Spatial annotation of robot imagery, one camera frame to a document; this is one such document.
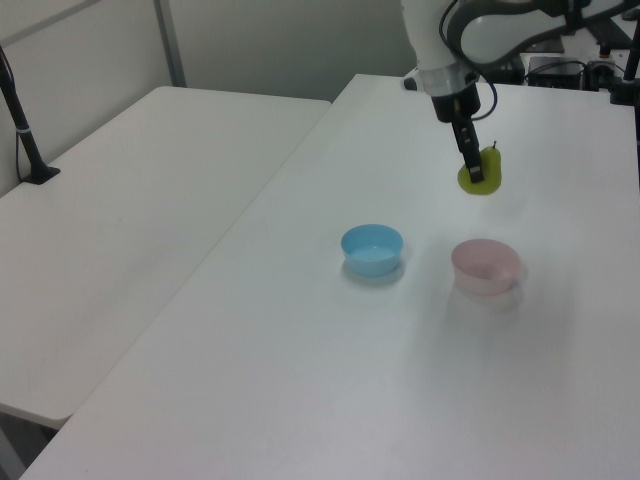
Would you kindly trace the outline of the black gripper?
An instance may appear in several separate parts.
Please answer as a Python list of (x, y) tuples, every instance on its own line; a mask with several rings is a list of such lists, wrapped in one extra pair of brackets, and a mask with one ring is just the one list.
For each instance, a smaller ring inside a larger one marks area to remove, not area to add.
[(484, 173), (479, 142), (473, 122), (469, 119), (481, 106), (478, 90), (465, 88), (450, 95), (432, 96), (431, 101), (438, 120), (452, 122), (458, 150), (463, 156), (471, 183), (482, 182)]

